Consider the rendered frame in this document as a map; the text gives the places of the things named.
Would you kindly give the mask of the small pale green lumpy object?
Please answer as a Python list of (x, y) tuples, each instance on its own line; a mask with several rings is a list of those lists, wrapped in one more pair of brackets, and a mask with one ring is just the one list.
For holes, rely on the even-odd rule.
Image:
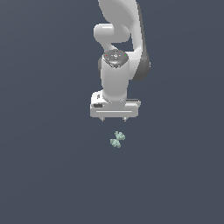
[(121, 141), (125, 139), (125, 135), (121, 131), (115, 132), (115, 139), (110, 139), (110, 144), (115, 148), (121, 147)]

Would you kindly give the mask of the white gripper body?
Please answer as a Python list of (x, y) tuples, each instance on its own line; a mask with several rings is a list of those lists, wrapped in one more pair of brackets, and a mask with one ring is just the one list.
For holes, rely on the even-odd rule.
[(138, 99), (127, 99), (121, 105), (112, 106), (102, 97), (102, 91), (92, 93), (90, 103), (90, 116), (105, 119), (108, 117), (121, 117), (128, 119), (138, 116), (141, 101)]

